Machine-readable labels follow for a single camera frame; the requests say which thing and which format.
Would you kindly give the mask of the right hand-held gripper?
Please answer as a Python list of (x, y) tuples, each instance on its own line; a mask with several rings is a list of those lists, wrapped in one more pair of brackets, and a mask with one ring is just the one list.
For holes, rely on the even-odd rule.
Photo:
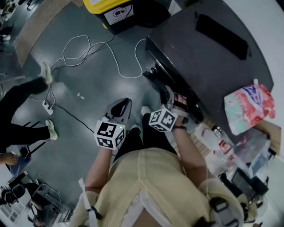
[(149, 126), (159, 132), (171, 131), (178, 115), (170, 112), (174, 105), (174, 92), (167, 85), (160, 87), (160, 100), (163, 109), (150, 114)]

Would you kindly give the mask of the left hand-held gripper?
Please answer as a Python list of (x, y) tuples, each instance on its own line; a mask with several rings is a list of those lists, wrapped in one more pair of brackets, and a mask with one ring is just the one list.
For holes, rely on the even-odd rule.
[(94, 137), (97, 146), (117, 150), (126, 137), (126, 123), (130, 118), (132, 100), (121, 98), (109, 104), (106, 113), (97, 121)]

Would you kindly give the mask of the person's right hand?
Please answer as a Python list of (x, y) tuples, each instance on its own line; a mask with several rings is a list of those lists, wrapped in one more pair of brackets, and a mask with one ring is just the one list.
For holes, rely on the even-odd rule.
[[(174, 109), (180, 110), (181, 112), (187, 113), (188, 107), (187, 107), (187, 99), (180, 95), (180, 94), (174, 94)], [(188, 122), (188, 116), (184, 117), (179, 115), (176, 122), (175, 126), (183, 126)]]

